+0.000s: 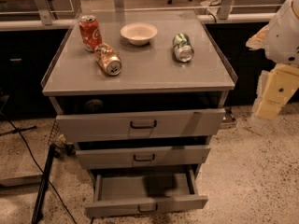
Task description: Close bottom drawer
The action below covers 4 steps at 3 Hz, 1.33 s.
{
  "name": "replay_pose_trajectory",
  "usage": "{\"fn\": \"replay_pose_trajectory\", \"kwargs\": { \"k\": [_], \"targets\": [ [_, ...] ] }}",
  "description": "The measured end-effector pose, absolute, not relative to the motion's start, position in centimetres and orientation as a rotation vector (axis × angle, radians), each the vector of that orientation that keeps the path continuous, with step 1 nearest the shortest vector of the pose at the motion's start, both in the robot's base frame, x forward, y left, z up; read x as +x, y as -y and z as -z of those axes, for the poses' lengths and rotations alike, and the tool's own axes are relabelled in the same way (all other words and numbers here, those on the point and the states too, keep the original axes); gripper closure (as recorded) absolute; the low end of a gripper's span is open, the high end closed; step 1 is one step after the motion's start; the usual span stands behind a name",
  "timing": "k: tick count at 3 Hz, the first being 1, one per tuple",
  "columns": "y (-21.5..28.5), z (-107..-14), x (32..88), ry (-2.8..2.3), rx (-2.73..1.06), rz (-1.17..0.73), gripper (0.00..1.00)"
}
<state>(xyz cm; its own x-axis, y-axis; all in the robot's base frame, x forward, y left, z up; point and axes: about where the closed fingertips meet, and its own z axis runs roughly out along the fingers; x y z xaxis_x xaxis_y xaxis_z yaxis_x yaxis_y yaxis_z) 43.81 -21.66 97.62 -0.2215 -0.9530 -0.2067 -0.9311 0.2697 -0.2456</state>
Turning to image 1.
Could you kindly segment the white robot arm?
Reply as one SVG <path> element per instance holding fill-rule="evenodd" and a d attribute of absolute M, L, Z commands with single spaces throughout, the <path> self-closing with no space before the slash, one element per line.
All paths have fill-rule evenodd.
<path fill-rule="evenodd" d="M 299 89 L 299 0 L 286 0 L 246 46 L 263 49 L 276 63 L 270 72 L 262 71 L 253 106 L 254 118 L 274 119 Z"/>

